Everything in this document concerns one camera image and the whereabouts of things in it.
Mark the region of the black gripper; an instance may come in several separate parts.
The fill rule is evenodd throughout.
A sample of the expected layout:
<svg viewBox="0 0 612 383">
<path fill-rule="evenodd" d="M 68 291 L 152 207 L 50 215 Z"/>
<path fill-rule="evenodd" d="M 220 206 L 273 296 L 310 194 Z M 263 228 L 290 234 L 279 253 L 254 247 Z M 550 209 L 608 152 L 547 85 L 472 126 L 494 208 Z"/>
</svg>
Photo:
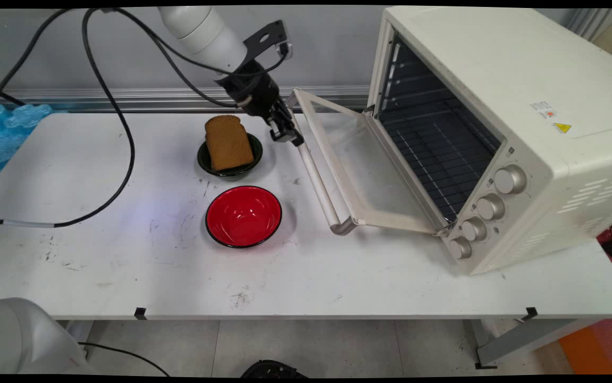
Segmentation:
<svg viewBox="0 0 612 383">
<path fill-rule="evenodd" d="M 238 68 L 238 75 L 228 75 L 215 82 L 236 103 L 244 102 L 247 97 L 251 97 L 250 102 L 241 109 L 250 116 L 259 116 L 269 121 L 270 136 L 273 141 L 281 143 L 289 141 L 294 146 L 302 145 L 304 139 L 294 123 L 291 109 L 281 100 L 279 88 L 269 73 L 250 76 L 250 73 L 263 70 L 263 66 L 252 59 Z"/>
</svg>

